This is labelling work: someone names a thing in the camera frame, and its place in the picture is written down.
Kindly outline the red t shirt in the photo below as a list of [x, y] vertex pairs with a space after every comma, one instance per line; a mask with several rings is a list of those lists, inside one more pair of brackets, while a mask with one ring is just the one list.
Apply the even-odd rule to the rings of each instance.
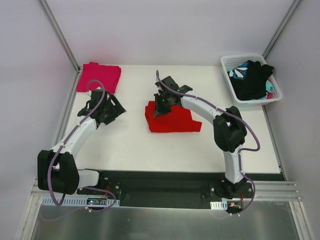
[[202, 122], [192, 118], [191, 111], [180, 106], [173, 106], [171, 112], [154, 117], [155, 101], [149, 101], [145, 107], [145, 118], [152, 133], [187, 133], [200, 132]]

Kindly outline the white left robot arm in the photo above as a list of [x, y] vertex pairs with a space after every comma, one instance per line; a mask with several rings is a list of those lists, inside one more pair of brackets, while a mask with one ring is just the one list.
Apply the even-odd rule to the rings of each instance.
[[105, 191], [106, 183], [99, 172], [78, 169], [76, 157], [87, 139], [103, 125], [116, 120], [126, 110], [116, 96], [102, 89], [91, 92], [90, 100], [77, 113], [75, 123], [50, 150], [37, 156], [37, 184], [40, 190], [72, 195], [77, 189], [88, 187], [94, 194]]

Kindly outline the white plastic laundry basket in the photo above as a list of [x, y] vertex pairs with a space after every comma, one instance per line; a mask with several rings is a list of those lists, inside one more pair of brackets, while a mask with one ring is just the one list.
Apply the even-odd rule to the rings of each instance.
[[282, 92], [273, 76], [274, 67], [268, 65], [261, 55], [228, 55], [220, 61], [234, 105], [266, 105], [282, 99]]

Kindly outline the magenta t shirt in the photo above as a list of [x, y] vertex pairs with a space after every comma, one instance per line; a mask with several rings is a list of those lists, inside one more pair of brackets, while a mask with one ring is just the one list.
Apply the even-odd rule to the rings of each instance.
[[97, 80], [103, 84], [106, 91], [111, 94], [116, 92], [122, 69], [117, 65], [102, 65], [96, 62], [89, 62], [83, 64], [82, 73], [78, 81], [76, 91], [78, 93], [85, 93], [93, 91], [101, 85], [93, 82], [88, 87], [91, 80]]

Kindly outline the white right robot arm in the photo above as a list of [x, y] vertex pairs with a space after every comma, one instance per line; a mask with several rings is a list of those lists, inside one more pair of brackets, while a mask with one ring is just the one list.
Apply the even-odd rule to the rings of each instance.
[[239, 109], [231, 106], [218, 111], [212, 103], [196, 96], [196, 92], [190, 86], [179, 86], [171, 76], [160, 79], [158, 71], [155, 85], [158, 93], [154, 94], [153, 117], [167, 115], [174, 106], [179, 106], [196, 113], [212, 124], [214, 142], [223, 151], [225, 163], [225, 180], [214, 188], [214, 192], [226, 199], [241, 194], [246, 180], [241, 174], [242, 164], [239, 163], [237, 152], [245, 143], [247, 130], [241, 122]]

